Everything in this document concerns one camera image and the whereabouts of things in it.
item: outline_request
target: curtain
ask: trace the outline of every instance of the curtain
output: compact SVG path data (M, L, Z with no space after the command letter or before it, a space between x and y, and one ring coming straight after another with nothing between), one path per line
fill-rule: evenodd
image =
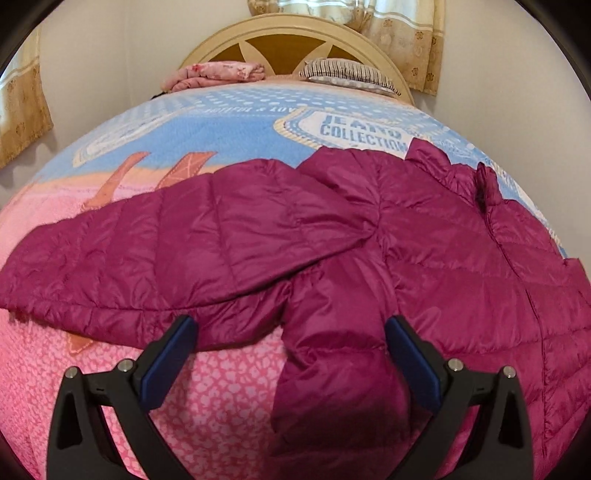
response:
M0 77L0 168L53 128L39 74L40 29Z
M410 88L437 94L445 0L247 0L252 15L314 15L347 25L381 48Z

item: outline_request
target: bedspread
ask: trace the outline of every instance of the bedspread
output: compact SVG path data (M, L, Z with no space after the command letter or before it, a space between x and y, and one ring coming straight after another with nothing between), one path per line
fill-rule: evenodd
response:
M0 265L42 223L70 218L114 200L165 188L251 158L298 166L322 145L374 149L405 158L413 138L429 140L453 164L494 169L504 198L546 227L527 195L498 165L418 109L368 93L303 82L258 82L160 97L119 115L56 156L0 212ZM556 236L550 231L560 246ZM35 478L43 478L53 401L63 371L112 368L138 350L42 326L0 311L0 430ZM201 352L185 367L156 425L199 478L258 478L285 362L281 331L260 343ZM126 466L142 472L115 417L107 419Z

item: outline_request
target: metal screw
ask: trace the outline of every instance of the metal screw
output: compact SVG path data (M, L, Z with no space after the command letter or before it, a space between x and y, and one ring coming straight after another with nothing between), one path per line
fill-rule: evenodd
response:
M78 367L70 367L66 370L66 378L74 378L76 375L78 375Z
M503 374L507 377L507 378L515 378L517 376L517 371L515 370L515 368L513 368L510 365L507 365L504 369L503 369Z
M117 369L121 372L129 372L134 367L134 361L126 358L117 364Z
M464 370L464 362L462 362L459 358L452 358L449 362L447 362L447 366L454 372Z

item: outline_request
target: pillow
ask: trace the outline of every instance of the pillow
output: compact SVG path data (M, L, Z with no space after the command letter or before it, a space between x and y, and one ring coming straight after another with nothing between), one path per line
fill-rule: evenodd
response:
M309 82L323 83L324 85L336 85L337 87L354 88L356 90L363 90L364 92L377 93L378 95L387 95L389 97L398 98L400 92L396 89L380 87L375 83L359 82L357 80L347 80L338 77L310 77Z
M310 77L337 77L358 82L373 83L389 90L398 90L386 75L377 68L364 65L358 61L346 59L315 59L307 61L300 75Z

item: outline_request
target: jacket sleeve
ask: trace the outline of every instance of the jacket sleeve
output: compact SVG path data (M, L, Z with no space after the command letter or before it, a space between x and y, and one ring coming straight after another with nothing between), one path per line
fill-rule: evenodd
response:
M364 226L315 179L253 160L34 229L0 273L0 307L137 348L181 313L201 349L252 342L277 322L290 275Z

